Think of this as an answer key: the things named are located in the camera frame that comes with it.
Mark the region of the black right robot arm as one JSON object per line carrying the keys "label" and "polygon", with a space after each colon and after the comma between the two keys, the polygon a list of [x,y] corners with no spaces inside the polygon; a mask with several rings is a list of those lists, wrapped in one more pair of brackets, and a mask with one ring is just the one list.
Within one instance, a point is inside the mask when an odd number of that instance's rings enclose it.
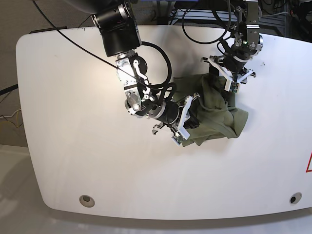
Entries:
{"label": "black right robot arm", "polygon": [[[183,104],[173,101],[176,84],[171,82],[172,67],[168,56],[158,46],[140,39],[132,7],[127,0],[69,0],[68,4],[88,13],[102,36],[105,53],[115,56],[117,76],[123,83],[126,95],[125,106],[129,114],[141,118],[151,117],[161,126],[186,129],[199,126],[191,111],[183,111]],[[167,64],[166,79],[152,85],[148,78],[147,63],[135,52],[140,46],[158,50]]]}

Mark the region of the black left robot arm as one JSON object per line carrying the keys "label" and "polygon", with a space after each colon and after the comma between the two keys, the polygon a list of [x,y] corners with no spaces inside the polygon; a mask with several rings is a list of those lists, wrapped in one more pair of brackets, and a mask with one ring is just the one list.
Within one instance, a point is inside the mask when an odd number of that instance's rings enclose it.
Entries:
{"label": "black left robot arm", "polygon": [[217,23],[230,33],[234,39],[232,46],[222,38],[217,45],[222,45],[224,52],[221,56],[214,56],[214,62],[231,72],[234,78],[247,74],[246,63],[256,56],[263,47],[263,37],[259,34],[259,20],[262,12],[257,0],[235,0],[230,4],[228,18],[234,14],[237,21],[226,24],[216,12],[215,4],[210,4],[211,11]]}

